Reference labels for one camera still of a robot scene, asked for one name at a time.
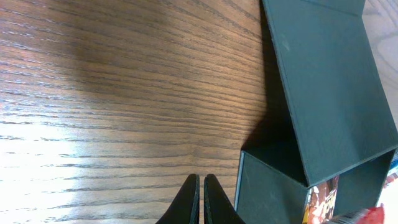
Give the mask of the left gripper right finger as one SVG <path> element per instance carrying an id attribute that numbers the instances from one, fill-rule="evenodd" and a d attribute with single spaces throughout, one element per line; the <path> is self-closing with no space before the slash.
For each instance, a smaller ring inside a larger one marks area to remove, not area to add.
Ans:
<path id="1" fill-rule="evenodd" d="M 205 224 L 244 224 L 214 174 L 204 181 Z"/>

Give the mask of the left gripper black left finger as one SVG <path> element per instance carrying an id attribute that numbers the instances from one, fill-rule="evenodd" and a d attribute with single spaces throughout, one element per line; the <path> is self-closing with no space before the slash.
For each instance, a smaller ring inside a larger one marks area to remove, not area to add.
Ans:
<path id="1" fill-rule="evenodd" d="M 190 174 L 156 224 L 199 224 L 200 177 Z"/>

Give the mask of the brown Pocky snack box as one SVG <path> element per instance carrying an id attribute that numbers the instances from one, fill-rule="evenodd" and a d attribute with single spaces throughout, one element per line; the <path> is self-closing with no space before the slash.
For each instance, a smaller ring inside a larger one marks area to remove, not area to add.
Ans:
<path id="1" fill-rule="evenodd" d="M 303 224 L 322 224 L 333 216 L 339 176 L 312 187 L 309 191 Z"/>

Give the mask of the black gift box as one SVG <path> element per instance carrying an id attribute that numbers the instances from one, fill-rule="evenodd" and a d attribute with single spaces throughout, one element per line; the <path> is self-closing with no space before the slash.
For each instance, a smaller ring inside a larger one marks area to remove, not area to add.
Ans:
<path id="1" fill-rule="evenodd" d="M 362 19 L 363 1 L 263 3 L 267 113 L 244 144 L 236 211 L 301 223 L 310 189 L 338 178 L 334 213 L 377 204 L 397 128 Z"/>

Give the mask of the red Hacks candy bag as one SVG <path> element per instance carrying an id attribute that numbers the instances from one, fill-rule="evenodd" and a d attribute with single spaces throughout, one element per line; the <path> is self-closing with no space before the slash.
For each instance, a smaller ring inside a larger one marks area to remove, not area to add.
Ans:
<path id="1" fill-rule="evenodd" d="M 340 176 L 335 214 L 327 223 L 397 223 L 397 152 Z"/>

